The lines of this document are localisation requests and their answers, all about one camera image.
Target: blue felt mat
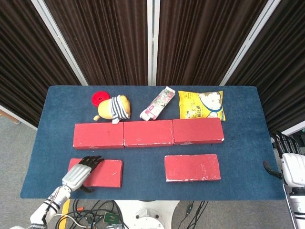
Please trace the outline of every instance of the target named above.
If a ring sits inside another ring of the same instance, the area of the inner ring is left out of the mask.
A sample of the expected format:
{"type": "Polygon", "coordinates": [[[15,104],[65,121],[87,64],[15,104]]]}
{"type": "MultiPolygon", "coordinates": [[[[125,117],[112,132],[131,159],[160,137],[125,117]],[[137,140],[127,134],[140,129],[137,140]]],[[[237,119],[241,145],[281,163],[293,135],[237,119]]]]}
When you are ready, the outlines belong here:
{"type": "Polygon", "coordinates": [[[96,91],[110,96],[123,94],[131,102],[130,121],[165,88],[164,86],[52,86],[49,88],[39,123],[31,160],[20,196],[46,198],[61,185],[71,158],[102,155],[123,160],[122,188],[95,188],[93,193],[76,191],[74,198],[138,200],[267,200],[283,199],[281,181],[269,175],[263,160],[276,168],[270,136],[257,89],[250,86],[173,86],[176,96],[159,119],[179,118],[178,90],[224,91],[224,142],[152,148],[75,150],[72,147],[76,123],[94,122],[97,108],[91,104],[96,91]],[[166,183],[164,156],[217,154],[221,180],[166,183]]]}

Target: chip bag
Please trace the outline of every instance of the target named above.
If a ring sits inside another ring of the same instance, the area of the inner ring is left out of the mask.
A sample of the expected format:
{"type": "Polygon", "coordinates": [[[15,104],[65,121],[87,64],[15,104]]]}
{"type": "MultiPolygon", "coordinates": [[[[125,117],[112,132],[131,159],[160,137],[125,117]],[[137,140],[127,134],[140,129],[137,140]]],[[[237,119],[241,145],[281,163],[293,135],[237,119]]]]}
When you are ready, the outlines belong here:
{"type": "Polygon", "coordinates": [[[184,92],[179,91],[180,118],[220,118],[225,121],[223,91],[184,92]]]}

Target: floor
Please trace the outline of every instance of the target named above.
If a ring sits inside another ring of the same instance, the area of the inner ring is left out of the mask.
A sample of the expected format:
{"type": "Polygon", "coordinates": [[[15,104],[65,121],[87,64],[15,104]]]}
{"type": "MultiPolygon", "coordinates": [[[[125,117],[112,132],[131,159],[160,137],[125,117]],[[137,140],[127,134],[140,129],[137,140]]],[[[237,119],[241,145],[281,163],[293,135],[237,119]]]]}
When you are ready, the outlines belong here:
{"type": "MultiPolygon", "coordinates": [[[[19,225],[27,228],[30,216],[43,199],[21,199],[22,183],[29,165],[36,131],[0,116],[0,229],[19,225]]],[[[84,200],[83,206],[91,206],[94,200],[84,200]]],[[[172,221],[177,229],[184,218],[188,201],[178,204],[172,221]]],[[[189,224],[199,202],[195,202],[190,216],[181,229],[189,224]]],[[[58,218],[48,228],[53,229],[58,218]]],[[[210,201],[200,218],[197,229],[289,229],[292,224],[285,201],[210,201]]]]}

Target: red block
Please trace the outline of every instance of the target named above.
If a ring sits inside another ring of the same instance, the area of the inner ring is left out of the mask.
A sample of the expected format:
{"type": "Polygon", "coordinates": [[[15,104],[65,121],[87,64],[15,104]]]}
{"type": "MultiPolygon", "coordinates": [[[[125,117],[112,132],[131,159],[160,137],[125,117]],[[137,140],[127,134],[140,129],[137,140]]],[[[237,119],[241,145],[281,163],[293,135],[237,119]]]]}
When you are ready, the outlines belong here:
{"type": "MultiPolygon", "coordinates": [[[[72,158],[69,163],[70,170],[79,163],[81,158],[72,158]]],[[[104,160],[88,176],[84,182],[86,187],[121,187],[123,162],[120,160],[104,160]]]]}
{"type": "Polygon", "coordinates": [[[75,124],[73,147],[76,149],[124,148],[123,123],[75,124]]]}
{"type": "Polygon", "coordinates": [[[216,154],[164,157],[166,182],[220,180],[216,154]]]}
{"type": "Polygon", "coordinates": [[[125,147],[172,146],[173,121],[124,122],[125,147]]]}
{"type": "Polygon", "coordinates": [[[174,119],[175,145],[222,143],[223,128],[219,118],[174,119]]]}

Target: red ring toy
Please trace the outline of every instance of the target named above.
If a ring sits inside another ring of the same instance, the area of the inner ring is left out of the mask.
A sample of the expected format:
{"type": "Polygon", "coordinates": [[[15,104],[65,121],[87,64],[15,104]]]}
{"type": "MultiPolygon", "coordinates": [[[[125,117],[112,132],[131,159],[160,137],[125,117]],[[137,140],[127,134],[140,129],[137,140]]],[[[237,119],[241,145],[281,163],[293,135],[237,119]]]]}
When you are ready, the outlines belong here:
{"type": "Polygon", "coordinates": [[[94,93],[94,95],[91,98],[91,101],[94,106],[98,107],[102,101],[107,99],[110,99],[110,95],[105,91],[99,91],[94,93]]]}

